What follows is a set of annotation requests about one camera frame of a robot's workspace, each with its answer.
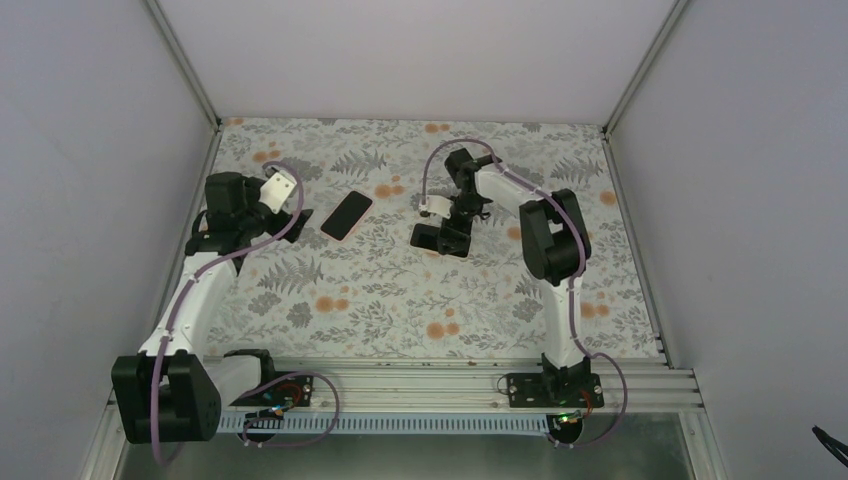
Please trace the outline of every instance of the floral tablecloth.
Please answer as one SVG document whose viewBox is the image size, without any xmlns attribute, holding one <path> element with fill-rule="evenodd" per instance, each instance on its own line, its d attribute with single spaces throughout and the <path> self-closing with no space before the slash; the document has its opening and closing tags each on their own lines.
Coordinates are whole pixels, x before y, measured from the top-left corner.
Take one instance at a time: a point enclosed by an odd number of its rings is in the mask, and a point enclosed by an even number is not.
<svg viewBox="0 0 848 480">
<path fill-rule="evenodd" d="M 262 163 L 281 160 L 300 173 L 315 214 L 294 245 L 248 256 L 211 328 L 209 354 L 538 357 L 542 303 L 523 264 L 517 218 L 492 207 L 474 226 L 467 259 L 409 245 L 416 223 L 438 224 L 416 211 L 424 160 L 444 140 L 473 137 L 534 183 L 577 193 L 592 242 L 580 306 L 585 344 L 616 357 L 658 355 L 596 127 L 262 118 L 225 125 L 214 171 L 261 177 Z M 431 193 L 454 192 L 445 155 L 431 168 Z M 319 226 L 351 190 L 374 206 L 337 242 Z"/>
</svg>

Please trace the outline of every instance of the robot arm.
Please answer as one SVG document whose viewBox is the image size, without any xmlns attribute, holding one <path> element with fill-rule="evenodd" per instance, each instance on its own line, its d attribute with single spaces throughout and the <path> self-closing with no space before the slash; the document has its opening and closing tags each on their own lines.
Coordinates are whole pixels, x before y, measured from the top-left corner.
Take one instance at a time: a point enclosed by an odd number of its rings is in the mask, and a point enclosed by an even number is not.
<svg viewBox="0 0 848 480">
<path fill-rule="evenodd" d="M 521 243 L 524 262 L 530 273 L 540 280 L 545 315 L 543 372 L 539 381 L 551 401 L 573 398 L 580 389 L 592 391 L 596 375 L 591 374 L 590 360 L 576 347 L 569 325 L 571 303 L 580 304 L 582 277 L 569 285 L 568 279 L 579 266 L 576 242 L 583 242 L 586 257 L 591 255 L 588 234 L 576 196 L 568 189 L 551 196 L 577 226 L 580 238 L 567 229 L 551 231 L 551 223 L 562 225 L 562 219 L 539 195 L 529 192 L 506 178 L 492 163 L 491 157 L 473 159 L 467 150 L 452 152 L 445 167 L 458 195 L 451 198 L 428 195 L 419 206 L 423 216 L 442 217 L 440 227 L 416 225 L 412 245 L 434 250 L 443 255 L 465 257 L 471 243 L 473 218 L 486 218 L 483 206 L 496 203 L 518 216 L 521 221 Z M 580 334 L 579 309 L 574 313 L 576 332 Z"/>
<path fill-rule="evenodd" d="M 186 243 L 182 276 L 159 324 L 137 355 L 118 357 L 112 367 L 121 420 L 131 443 L 150 442 L 150 394 L 153 365 L 160 340 L 168 337 L 159 386 L 159 432 L 163 442 L 209 440 L 215 434 L 223 406 L 274 377 L 267 351 L 230 352 L 211 368 L 203 365 L 206 337 L 226 292 L 235 284 L 244 257 L 219 263 L 198 278 L 195 272 L 222 256 L 250 245 L 253 238 L 277 234 L 291 221 L 282 211 L 295 182 L 282 173 L 267 181 L 226 172 L 206 179 L 208 229 L 194 231 Z M 294 242 L 312 214 L 304 210 L 283 237 Z M 171 329 L 168 320 L 180 292 L 194 282 L 181 300 Z"/>
</svg>

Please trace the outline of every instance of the phone screen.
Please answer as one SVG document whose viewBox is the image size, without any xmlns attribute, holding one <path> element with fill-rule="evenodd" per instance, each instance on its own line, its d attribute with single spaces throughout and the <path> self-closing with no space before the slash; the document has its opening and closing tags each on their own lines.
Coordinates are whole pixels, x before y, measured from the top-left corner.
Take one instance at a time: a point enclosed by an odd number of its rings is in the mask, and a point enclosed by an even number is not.
<svg viewBox="0 0 848 480">
<path fill-rule="evenodd" d="M 338 241 L 344 240 L 372 203 L 373 200 L 359 192 L 348 193 L 321 225 L 321 231 Z"/>
</svg>

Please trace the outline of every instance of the white wall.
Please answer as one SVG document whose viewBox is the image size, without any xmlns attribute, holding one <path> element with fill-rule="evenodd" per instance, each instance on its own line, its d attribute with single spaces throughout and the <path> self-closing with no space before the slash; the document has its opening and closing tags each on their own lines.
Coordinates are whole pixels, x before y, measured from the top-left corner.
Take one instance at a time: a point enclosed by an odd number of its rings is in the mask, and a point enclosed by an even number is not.
<svg viewBox="0 0 848 480">
<path fill-rule="evenodd" d="M 211 128 L 139 1 L 0 13 L 0 477 L 74 478 Z"/>
<path fill-rule="evenodd" d="M 848 3 L 699 0 L 614 152 L 733 478 L 844 478 Z"/>
<path fill-rule="evenodd" d="M 673 0 L 160 0 L 222 116 L 604 124 Z"/>
</svg>

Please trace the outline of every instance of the black cable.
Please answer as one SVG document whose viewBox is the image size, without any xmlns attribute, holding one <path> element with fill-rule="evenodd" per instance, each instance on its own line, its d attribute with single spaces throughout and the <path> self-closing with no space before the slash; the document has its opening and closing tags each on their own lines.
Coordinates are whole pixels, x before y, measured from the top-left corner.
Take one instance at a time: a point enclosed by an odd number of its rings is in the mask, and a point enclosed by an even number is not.
<svg viewBox="0 0 848 480">
<path fill-rule="evenodd" d="M 845 445 L 839 440 L 831 437 L 818 426 L 813 426 L 813 435 L 816 436 L 819 442 L 824 445 L 824 448 L 826 448 L 831 455 L 836 457 L 842 465 L 848 467 L 848 445 Z"/>
</svg>

